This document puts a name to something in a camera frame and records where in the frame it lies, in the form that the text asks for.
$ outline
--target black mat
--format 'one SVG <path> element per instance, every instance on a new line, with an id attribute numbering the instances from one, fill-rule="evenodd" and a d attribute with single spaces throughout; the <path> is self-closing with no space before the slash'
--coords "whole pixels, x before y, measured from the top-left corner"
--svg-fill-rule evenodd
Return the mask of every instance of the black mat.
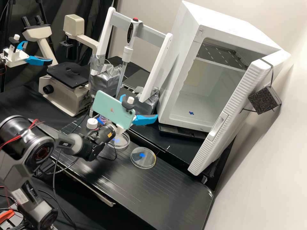
<path id="1" fill-rule="evenodd" d="M 62 129 L 70 133 L 80 121 Z M 86 134 L 86 121 L 76 133 Z M 140 169 L 130 161 L 130 153 L 138 147 L 130 142 L 117 150 L 115 161 L 80 159 L 69 172 L 95 191 L 107 195 L 116 203 L 149 223 L 156 229 L 203 229 L 213 201 L 211 191 L 198 181 L 157 157 L 151 169 Z M 57 157 L 57 150 L 52 154 Z M 105 147 L 100 155 L 114 157 L 114 150 Z M 68 166 L 73 156 L 60 155 L 59 163 Z"/>

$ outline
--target petri dish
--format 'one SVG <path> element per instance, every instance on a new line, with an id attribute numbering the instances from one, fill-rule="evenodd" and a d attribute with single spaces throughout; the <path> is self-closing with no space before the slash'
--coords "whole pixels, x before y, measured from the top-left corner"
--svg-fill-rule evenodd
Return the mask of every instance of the petri dish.
<path id="1" fill-rule="evenodd" d="M 109 141 L 110 144 L 112 144 L 115 149 L 120 150 L 126 148 L 130 143 L 130 137 L 127 133 L 122 133 L 120 135 L 116 134 L 115 137 Z"/>
<path id="2" fill-rule="evenodd" d="M 137 147 L 130 154 L 132 163 L 139 168 L 149 169 L 156 163 L 156 155 L 148 148 Z"/>

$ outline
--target black backdrop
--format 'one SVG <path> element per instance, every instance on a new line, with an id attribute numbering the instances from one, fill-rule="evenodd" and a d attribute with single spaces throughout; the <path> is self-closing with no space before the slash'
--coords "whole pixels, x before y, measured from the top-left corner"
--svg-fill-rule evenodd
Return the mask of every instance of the black backdrop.
<path id="1" fill-rule="evenodd" d="M 56 58 L 59 63 L 70 61 L 66 59 L 66 49 L 61 47 L 59 42 L 65 39 L 63 32 L 64 16 L 66 14 L 77 14 L 84 18 L 84 34 L 98 40 L 108 8 L 112 5 L 113 0 L 43 0 L 47 21 L 51 24 L 52 41 L 56 52 Z M 0 0 L 0 13 L 2 12 L 7 0 Z M 22 16 L 27 16 L 31 25 L 35 25 L 34 17 L 41 16 L 38 4 L 35 0 L 16 0 L 12 8 L 12 17 L 10 23 L 9 35 L 20 35 L 20 41 L 25 38 L 22 35 L 23 23 Z M 4 47 L 5 32 L 0 32 L 0 49 Z M 91 56 L 91 49 L 83 46 L 79 55 L 79 63 L 86 65 Z M 42 56 L 36 42 L 28 42 L 26 52 L 30 55 Z M 24 85 L 31 81 L 38 82 L 39 77 L 46 74 L 46 67 L 22 65 L 14 68 L 8 68 L 5 80 L 5 90 L 10 90 Z"/>

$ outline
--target label sticker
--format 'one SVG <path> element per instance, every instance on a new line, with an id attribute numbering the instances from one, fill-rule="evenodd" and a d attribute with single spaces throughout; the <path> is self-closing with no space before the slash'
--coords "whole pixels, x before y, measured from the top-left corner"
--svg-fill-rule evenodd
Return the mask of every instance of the label sticker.
<path id="1" fill-rule="evenodd" d="M 15 191 L 12 191 L 12 195 L 18 201 L 19 204 L 24 204 L 29 201 L 20 188 Z"/>

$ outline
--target white cap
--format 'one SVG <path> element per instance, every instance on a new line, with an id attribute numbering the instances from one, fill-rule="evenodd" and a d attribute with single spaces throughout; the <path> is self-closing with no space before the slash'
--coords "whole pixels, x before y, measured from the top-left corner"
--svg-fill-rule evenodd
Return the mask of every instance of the white cap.
<path id="1" fill-rule="evenodd" d="M 16 41 L 19 41 L 20 36 L 19 36 L 18 34 L 15 34 L 15 35 L 14 35 L 14 39 L 15 39 Z"/>
<path id="2" fill-rule="evenodd" d="M 87 120 L 87 124 L 86 127 L 88 127 L 89 129 L 96 129 L 98 126 L 98 121 L 95 118 L 89 118 Z"/>
<path id="3" fill-rule="evenodd" d="M 134 102 L 134 97 L 128 97 L 127 103 L 133 104 L 133 102 Z"/>

